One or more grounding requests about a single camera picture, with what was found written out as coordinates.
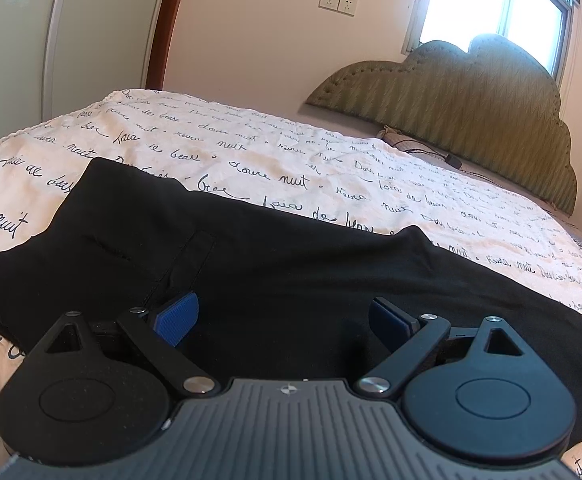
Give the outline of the brown wooden door frame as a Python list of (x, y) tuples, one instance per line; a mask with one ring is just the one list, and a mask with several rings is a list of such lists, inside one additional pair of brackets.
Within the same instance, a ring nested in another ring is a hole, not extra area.
[(171, 47), (180, 1), (161, 0), (157, 9), (157, 20), (155, 21), (147, 65), (146, 87), (148, 89), (163, 89), (166, 65), (169, 60), (169, 48)]

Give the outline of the olive scalloped headboard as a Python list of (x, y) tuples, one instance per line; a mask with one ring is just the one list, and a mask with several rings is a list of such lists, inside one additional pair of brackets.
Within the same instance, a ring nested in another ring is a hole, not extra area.
[(306, 102), (407, 133), (573, 214), (578, 181), (556, 81), (500, 35), (477, 36), (468, 50), (429, 41), (401, 63), (349, 64)]

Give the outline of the black pants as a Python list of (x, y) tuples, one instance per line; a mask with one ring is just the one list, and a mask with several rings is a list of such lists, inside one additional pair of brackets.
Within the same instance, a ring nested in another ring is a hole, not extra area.
[(190, 192), (93, 159), (46, 231), (0, 252), (0, 333), (29, 351), (67, 311), (111, 321), (194, 292), (181, 348), (219, 379), (354, 380), (385, 357), (372, 299), (454, 325), (504, 318), (576, 400), (582, 441), (582, 315), (433, 245)]

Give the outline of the white wardrobe door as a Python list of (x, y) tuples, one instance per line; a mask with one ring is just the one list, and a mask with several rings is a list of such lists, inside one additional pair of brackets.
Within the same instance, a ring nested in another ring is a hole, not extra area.
[(142, 88), (162, 0), (0, 0), (0, 138)]

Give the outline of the white wall socket plate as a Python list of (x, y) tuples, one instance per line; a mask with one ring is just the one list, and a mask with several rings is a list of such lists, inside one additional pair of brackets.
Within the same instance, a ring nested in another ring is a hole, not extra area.
[(319, 0), (320, 9), (337, 11), (340, 0)]

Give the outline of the bright window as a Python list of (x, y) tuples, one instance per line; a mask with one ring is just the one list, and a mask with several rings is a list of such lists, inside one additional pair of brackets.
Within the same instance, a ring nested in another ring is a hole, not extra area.
[(415, 0), (403, 51), (433, 40), (464, 51), (477, 36), (500, 35), (555, 79), (564, 71), (573, 10), (580, 0)]

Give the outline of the white script-print bedspread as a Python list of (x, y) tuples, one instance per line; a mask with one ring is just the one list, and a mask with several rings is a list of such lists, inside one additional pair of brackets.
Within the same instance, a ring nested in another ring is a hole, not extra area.
[(436, 245), (582, 313), (582, 250), (538, 205), (390, 148), (171, 92), (116, 91), (0, 139), (0, 249), (50, 223), (88, 162), (104, 157), (191, 191)]

